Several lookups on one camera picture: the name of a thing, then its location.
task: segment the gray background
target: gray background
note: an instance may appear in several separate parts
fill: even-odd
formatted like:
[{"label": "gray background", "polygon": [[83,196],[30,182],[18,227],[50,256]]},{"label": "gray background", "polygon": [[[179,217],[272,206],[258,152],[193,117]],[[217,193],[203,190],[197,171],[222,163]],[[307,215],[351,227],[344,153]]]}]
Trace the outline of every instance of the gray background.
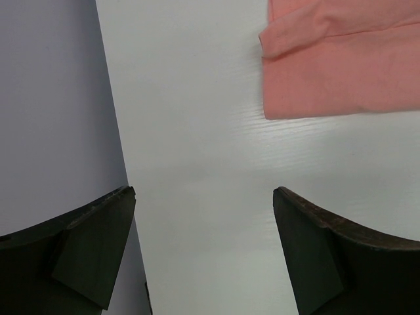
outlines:
[{"label": "gray background", "polygon": [[[126,185],[94,0],[0,1],[0,235]],[[108,314],[148,314],[135,223]]]},{"label": "gray background", "polygon": [[420,113],[264,120],[266,3],[98,1],[157,315],[297,314],[280,185],[420,240]]}]

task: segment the black object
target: black object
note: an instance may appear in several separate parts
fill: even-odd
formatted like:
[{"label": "black object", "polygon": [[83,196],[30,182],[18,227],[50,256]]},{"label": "black object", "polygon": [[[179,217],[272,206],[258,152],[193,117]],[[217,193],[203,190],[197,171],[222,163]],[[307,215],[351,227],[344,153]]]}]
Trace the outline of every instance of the black object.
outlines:
[{"label": "black object", "polygon": [[300,315],[420,314],[420,242],[366,228],[287,188],[274,214]]},{"label": "black object", "polygon": [[107,309],[135,209],[121,187],[0,238],[0,314],[99,315]]}]

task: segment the pink fabric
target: pink fabric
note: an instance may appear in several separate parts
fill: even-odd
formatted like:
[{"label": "pink fabric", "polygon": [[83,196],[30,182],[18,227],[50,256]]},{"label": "pink fabric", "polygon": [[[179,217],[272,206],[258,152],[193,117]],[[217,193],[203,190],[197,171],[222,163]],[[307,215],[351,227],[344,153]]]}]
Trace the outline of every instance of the pink fabric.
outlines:
[{"label": "pink fabric", "polygon": [[420,0],[270,0],[267,119],[420,109]]}]

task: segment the floor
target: floor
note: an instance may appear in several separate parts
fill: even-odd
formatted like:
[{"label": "floor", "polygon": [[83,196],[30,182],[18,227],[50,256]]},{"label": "floor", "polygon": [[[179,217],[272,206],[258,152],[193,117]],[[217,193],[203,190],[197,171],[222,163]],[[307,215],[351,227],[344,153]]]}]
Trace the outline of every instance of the floor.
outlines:
[{"label": "floor", "polygon": [[97,3],[155,314],[297,314],[278,186],[420,240],[420,113],[266,121],[265,0]]}]

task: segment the pink cloth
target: pink cloth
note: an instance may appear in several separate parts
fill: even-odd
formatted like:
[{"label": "pink cloth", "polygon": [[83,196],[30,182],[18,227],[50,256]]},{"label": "pink cloth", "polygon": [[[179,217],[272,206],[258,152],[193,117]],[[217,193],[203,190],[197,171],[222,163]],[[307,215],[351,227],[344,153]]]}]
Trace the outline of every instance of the pink cloth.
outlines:
[{"label": "pink cloth", "polygon": [[267,119],[420,109],[420,0],[270,0]]}]

